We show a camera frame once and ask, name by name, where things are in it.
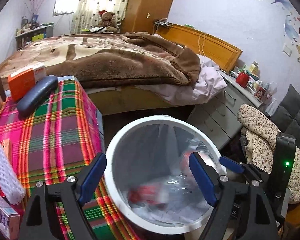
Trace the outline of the grey shelf with clutter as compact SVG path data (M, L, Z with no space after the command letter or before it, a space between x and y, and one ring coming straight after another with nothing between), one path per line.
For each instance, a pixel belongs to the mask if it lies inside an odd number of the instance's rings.
M16 50L24 48L31 42L53 37L53 28L54 24L41 25L37 28L16 35Z

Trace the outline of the small bright window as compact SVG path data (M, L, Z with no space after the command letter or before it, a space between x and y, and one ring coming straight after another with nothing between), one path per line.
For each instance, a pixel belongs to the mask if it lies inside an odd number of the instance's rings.
M72 14L76 12L78 4L79 0L56 0L53 9L53 16Z

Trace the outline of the wooden bed headboard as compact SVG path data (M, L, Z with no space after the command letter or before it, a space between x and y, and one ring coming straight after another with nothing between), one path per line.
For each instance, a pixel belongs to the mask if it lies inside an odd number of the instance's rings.
M220 38L178 24L168 27L161 24L157 34L171 42L189 47L196 54L210 58L226 72L234 69L242 54L241 49Z

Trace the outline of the patterned window curtain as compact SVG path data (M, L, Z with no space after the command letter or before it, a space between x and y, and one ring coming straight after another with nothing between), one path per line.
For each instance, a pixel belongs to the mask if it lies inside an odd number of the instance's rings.
M103 10L113 12L115 22L120 24L125 19L127 3L128 0L79 0L71 21L71 33L77 34L99 24Z

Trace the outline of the brown fleece blanket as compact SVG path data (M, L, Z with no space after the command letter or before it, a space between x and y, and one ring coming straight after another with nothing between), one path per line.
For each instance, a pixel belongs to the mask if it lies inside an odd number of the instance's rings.
M160 85L193 87L200 59L147 32L74 34L45 38L26 45L0 64L4 84L21 68L41 62L47 75L74 76L84 88Z

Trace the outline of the red jar on cabinet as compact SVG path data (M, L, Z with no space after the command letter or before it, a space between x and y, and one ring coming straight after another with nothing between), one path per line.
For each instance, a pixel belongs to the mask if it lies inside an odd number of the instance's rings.
M243 88L246 88L249 82L250 76L249 72L244 70L239 73L238 77L236 78L236 82Z

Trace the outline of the floral quilted cloth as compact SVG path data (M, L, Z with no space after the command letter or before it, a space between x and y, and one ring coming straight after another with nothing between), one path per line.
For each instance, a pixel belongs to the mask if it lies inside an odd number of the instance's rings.
M273 166L273 154L276 145L276 136L279 133L277 126L272 123L258 109L242 104L237 112L237 120L243 125L241 133L248 140L245 150L247 161L262 170L270 173ZM288 182L290 190L289 203L300 202L300 149L296 148L292 173Z

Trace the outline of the dark grey cushioned chair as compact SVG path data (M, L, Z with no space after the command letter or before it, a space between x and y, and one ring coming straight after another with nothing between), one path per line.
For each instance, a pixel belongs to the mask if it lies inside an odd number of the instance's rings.
M300 94L293 85L289 85L286 96L270 120L281 132L292 135L300 148Z

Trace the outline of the brown teddy bear santa hat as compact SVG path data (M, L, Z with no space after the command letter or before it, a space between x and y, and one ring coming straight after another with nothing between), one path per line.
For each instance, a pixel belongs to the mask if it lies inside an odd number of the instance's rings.
M109 31L112 33L117 33L116 16L114 12L108 12L106 10L101 10L98 12L100 16L100 21L96 27L97 32Z

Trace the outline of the plaid pink green tablecloth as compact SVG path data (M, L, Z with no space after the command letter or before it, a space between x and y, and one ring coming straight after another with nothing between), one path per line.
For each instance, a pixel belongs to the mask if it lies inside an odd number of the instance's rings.
M10 95L0 110L0 142L10 141L9 161L26 194L16 207L23 215L37 181L63 182L102 152L98 109L73 77L58 78L58 88L26 119L18 117ZM141 239L109 196L104 177L84 207L98 239Z

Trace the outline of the orange white cardboard box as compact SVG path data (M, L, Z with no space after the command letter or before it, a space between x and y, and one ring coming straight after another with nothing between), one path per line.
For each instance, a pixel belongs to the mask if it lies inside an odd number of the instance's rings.
M45 65L41 62L34 62L10 74L7 81L13 101L20 100L45 77Z

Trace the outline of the orange wooden wardrobe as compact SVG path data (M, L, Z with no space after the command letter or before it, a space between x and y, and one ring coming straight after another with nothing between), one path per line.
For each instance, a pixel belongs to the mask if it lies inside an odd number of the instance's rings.
M153 33L154 22L167 18L173 0L128 0L121 32Z

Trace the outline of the white foam fruit net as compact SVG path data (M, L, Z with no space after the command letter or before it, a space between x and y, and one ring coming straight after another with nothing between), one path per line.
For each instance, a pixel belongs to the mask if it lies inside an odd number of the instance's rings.
M0 188L7 200L15 205L25 197L26 191L18 180L4 149L0 145Z

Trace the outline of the red white carton in bin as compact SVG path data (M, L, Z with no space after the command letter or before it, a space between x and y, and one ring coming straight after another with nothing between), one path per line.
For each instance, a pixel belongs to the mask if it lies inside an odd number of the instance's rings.
M165 205L169 202L169 192L160 182L151 182L130 189L128 200L133 204Z

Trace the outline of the red flat card box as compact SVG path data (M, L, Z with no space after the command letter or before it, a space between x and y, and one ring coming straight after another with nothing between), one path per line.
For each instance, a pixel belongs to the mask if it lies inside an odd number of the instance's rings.
M9 138L4 139L0 142L0 145L2 146L2 149L10 163L12 163L12 143Z

